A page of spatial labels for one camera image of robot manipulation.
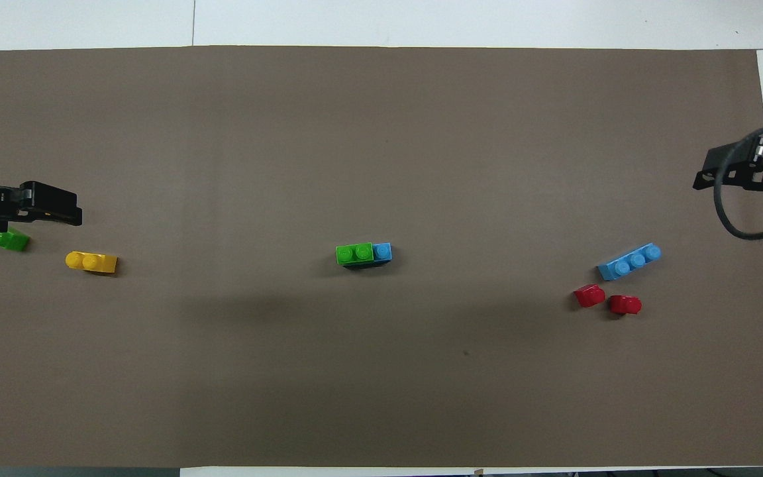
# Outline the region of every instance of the black cable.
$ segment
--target black cable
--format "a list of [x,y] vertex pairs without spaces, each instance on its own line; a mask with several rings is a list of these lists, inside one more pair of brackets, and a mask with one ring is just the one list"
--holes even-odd
[[745,138],[741,139],[738,144],[736,144],[733,148],[729,149],[729,153],[726,154],[726,157],[723,158],[723,163],[718,167],[717,174],[714,176],[714,209],[717,211],[717,216],[720,217],[720,222],[723,224],[724,227],[726,227],[726,230],[729,230],[729,233],[731,235],[734,235],[738,237],[739,239],[744,240],[760,240],[763,239],[763,232],[756,232],[756,233],[748,233],[744,232],[738,227],[734,226],[732,224],[732,221],[729,220],[729,216],[726,215],[726,211],[723,209],[723,178],[727,174],[727,169],[729,169],[729,164],[732,162],[732,159],[735,155],[735,151],[739,148],[744,147],[747,142],[750,142],[753,138],[756,136],[760,136],[763,134],[763,127],[756,129],[755,131],[751,132],[750,134],[747,134]]
[[721,473],[717,472],[715,469],[712,469],[712,468],[706,468],[705,470],[708,470],[712,474],[717,475],[717,477],[729,477],[729,475],[721,474]]

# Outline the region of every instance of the blue lego brick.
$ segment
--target blue lego brick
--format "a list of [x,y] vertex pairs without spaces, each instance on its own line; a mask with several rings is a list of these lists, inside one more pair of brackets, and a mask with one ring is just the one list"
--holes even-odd
[[390,248],[390,242],[373,244],[373,263],[388,263],[390,260],[393,260],[393,250]]
[[599,273],[602,278],[606,280],[617,280],[617,278],[624,277],[635,270],[648,264],[649,262],[655,262],[655,260],[661,258],[661,248],[657,245],[646,244],[642,247],[638,247],[632,250],[630,253],[624,254],[624,256],[617,257],[611,262],[603,263],[599,268]]

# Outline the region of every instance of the brown paper mat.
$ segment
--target brown paper mat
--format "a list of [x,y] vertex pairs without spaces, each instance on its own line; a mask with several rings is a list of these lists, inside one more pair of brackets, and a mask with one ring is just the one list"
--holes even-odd
[[0,52],[0,184],[85,223],[0,250],[0,465],[763,465],[763,242],[691,190],[761,111],[750,51]]

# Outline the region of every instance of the white table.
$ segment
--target white table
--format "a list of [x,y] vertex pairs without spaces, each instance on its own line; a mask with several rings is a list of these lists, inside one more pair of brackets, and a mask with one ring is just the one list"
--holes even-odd
[[[763,0],[659,3],[644,0],[598,0],[595,3],[584,0],[241,0],[230,3],[220,0],[104,0],[96,3],[0,0],[0,50],[189,45],[757,49],[763,94]],[[181,474],[185,477],[437,475],[472,474],[476,469],[478,467],[189,468],[182,469]],[[560,470],[564,469],[484,468],[486,474]]]

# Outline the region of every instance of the lego brick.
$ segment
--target lego brick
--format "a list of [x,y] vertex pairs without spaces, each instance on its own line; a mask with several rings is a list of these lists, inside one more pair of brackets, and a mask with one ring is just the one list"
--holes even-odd
[[615,258],[611,262],[603,263],[597,266],[597,268],[599,268],[599,273],[605,280],[617,280],[617,278],[625,277],[636,269],[642,268],[642,266],[649,262],[655,262],[655,260],[660,258],[661,248],[650,242],[632,250],[630,253],[624,254],[624,256]]
[[362,265],[373,262],[373,244],[337,245],[335,247],[337,265]]
[[5,250],[21,252],[25,250],[28,239],[28,235],[13,227],[8,227],[8,232],[0,232],[0,247],[5,248]]
[[605,301],[605,290],[602,290],[599,285],[596,284],[585,285],[573,293],[576,295],[579,305],[585,308]]
[[114,274],[116,272],[116,260],[116,256],[109,256],[108,254],[91,254],[73,250],[67,254],[64,262],[66,262],[66,266],[76,270]]
[[643,304],[637,296],[614,295],[608,299],[609,307],[612,312],[626,315],[636,315],[641,311]]
[[393,260],[393,249],[390,242],[373,244],[373,263],[388,263]]

